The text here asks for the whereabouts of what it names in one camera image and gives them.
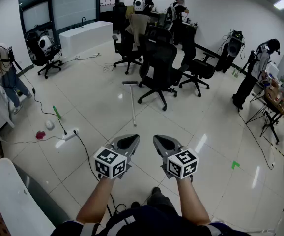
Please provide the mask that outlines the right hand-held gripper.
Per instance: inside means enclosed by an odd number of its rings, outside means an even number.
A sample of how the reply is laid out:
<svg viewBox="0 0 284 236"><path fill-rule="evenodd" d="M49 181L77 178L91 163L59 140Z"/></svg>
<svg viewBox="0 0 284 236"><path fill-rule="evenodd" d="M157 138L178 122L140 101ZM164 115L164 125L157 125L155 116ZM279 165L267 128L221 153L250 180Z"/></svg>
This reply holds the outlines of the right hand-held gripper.
<svg viewBox="0 0 284 236"><path fill-rule="evenodd" d="M166 135L154 135L153 144L162 157L161 168L168 179L193 178L193 174L197 171L199 157L192 149L180 146L177 139Z"/></svg>

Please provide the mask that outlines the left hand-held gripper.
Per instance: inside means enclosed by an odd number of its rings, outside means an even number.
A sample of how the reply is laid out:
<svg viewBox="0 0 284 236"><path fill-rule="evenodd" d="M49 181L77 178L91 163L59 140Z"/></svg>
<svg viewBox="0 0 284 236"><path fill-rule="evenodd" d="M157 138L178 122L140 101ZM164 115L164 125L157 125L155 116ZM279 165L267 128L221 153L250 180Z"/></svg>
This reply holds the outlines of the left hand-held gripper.
<svg viewBox="0 0 284 236"><path fill-rule="evenodd" d="M114 138L111 144L102 146L94 154L95 170L109 179L122 178L132 167L131 156L140 142L138 134L127 134Z"/></svg>

